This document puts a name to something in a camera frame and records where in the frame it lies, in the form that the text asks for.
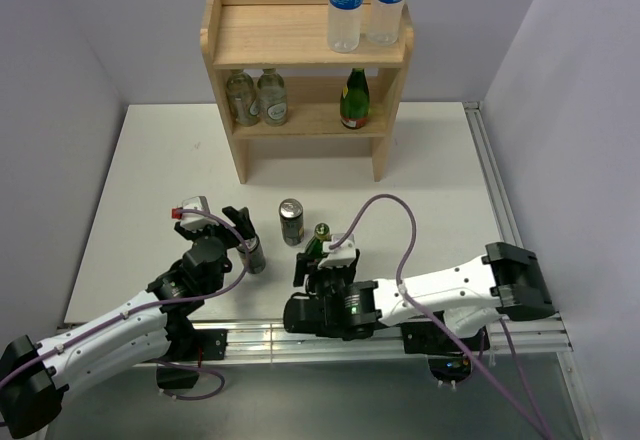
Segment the green glass bottle yellow label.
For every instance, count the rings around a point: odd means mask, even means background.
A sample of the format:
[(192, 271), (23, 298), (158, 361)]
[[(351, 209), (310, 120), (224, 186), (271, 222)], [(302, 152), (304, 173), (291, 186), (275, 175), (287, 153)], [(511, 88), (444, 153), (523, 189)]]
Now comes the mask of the green glass bottle yellow label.
[(360, 129), (369, 119), (370, 94), (365, 70), (353, 68), (342, 90), (340, 118), (349, 129)]

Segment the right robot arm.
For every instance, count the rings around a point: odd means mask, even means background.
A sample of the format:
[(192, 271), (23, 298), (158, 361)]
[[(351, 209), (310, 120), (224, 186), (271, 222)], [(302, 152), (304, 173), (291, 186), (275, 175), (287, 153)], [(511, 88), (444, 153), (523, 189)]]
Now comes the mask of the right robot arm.
[(342, 340), (366, 339), (429, 310), (435, 343), (457, 348), (503, 316), (514, 322), (551, 317), (556, 309), (536, 255), (504, 242), (459, 266), (392, 279), (356, 280), (360, 252), (353, 239), (324, 243), (319, 259), (296, 258), (294, 293), (283, 312), (289, 333)]

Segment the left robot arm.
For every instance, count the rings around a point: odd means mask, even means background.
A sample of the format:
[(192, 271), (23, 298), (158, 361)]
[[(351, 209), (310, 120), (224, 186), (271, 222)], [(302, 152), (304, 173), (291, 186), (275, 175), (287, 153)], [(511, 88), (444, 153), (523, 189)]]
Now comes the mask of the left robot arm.
[(23, 335), (1, 354), (1, 424), (14, 439), (47, 427), (65, 398), (146, 361), (183, 359), (196, 344), (190, 314), (229, 291), (230, 249), (256, 235), (247, 208), (176, 208), (174, 229), (190, 248), (168, 271), (111, 312), (39, 342)]

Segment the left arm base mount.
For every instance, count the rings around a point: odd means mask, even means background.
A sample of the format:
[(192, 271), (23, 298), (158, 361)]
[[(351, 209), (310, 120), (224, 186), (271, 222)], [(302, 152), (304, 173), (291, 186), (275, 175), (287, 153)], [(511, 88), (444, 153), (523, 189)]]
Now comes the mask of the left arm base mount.
[[(227, 329), (196, 330), (190, 340), (170, 351), (162, 360), (172, 363), (191, 362), (197, 368), (202, 368), (208, 361), (222, 361), (226, 354), (227, 337)], [(182, 394), (191, 390), (202, 376), (203, 373), (198, 371), (160, 364), (156, 368), (155, 378), (160, 389)]]

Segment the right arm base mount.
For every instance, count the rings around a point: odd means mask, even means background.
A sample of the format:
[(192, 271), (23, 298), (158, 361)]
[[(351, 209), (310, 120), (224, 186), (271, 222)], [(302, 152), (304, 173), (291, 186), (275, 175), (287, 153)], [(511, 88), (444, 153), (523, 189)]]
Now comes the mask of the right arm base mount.
[(404, 323), (400, 325), (400, 331), (404, 352), (408, 355), (423, 355), (437, 386), (448, 387), (452, 391), (473, 375), (471, 358), (481, 360), (490, 347), (485, 327), (474, 336), (462, 339), (471, 355), (464, 353), (432, 322)]

